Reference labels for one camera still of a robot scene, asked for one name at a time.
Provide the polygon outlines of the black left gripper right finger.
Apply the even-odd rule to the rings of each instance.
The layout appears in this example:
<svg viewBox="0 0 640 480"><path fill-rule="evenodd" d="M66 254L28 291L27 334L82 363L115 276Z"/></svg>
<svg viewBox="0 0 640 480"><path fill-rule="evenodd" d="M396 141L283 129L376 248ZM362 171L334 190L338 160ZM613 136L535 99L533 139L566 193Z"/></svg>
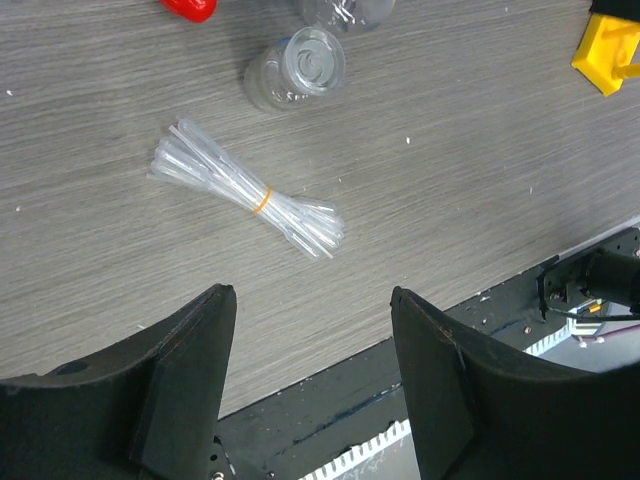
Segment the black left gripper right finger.
<svg viewBox="0 0 640 480"><path fill-rule="evenodd" d="M591 373L468 327L398 287L393 339L424 479L635 479L639 367Z"/></svg>

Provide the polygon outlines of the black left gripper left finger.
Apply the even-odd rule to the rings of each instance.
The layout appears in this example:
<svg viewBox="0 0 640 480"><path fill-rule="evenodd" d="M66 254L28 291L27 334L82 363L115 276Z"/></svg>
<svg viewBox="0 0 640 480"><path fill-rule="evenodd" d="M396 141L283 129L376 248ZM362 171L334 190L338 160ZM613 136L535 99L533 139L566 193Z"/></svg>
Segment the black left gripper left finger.
<svg viewBox="0 0 640 480"><path fill-rule="evenodd" d="M1 383L5 479L216 479L237 300L214 285L164 320Z"/></svg>

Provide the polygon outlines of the bundle of plastic pipettes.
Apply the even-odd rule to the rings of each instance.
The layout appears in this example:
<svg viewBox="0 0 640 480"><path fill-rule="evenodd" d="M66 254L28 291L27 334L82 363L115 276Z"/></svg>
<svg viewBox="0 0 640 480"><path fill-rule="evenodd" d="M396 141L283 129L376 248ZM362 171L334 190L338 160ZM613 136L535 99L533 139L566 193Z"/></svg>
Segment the bundle of plastic pipettes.
<svg viewBox="0 0 640 480"><path fill-rule="evenodd" d="M310 259L331 259L345 237L345 222L334 205L278 192L186 118L159 140L148 176L230 201Z"/></svg>

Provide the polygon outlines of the yellow test tube rack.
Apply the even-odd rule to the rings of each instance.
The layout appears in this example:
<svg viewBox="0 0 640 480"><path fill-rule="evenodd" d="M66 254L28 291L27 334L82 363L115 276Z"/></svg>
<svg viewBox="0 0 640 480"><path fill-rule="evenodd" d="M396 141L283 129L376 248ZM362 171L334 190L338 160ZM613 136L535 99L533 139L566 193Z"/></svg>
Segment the yellow test tube rack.
<svg viewBox="0 0 640 480"><path fill-rule="evenodd" d="M571 66L607 97L625 80L639 77L639 63L633 61L638 45L638 22L593 13Z"/></svg>

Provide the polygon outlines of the white squeeze bottle red cap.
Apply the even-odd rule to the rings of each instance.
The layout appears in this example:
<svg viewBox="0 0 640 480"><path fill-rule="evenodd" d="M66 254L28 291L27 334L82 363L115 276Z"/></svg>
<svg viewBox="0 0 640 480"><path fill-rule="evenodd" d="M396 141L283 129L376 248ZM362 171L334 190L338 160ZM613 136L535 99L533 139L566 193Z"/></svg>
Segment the white squeeze bottle red cap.
<svg viewBox="0 0 640 480"><path fill-rule="evenodd" d="M213 16L217 0L160 0L171 13L192 23L204 23Z"/></svg>

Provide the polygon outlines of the wide clear glass beaker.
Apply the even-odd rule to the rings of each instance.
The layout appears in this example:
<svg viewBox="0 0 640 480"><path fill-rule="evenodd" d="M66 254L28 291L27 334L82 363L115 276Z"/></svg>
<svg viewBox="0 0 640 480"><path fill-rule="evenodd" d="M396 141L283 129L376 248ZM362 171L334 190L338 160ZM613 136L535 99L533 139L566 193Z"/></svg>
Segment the wide clear glass beaker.
<svg viewBox="0 0 640 480"><path fill-rule="evenodd" d="M379 27L391 14L395 0L301 0L296 2L310 26L334 35L358 34Z"/></svg>

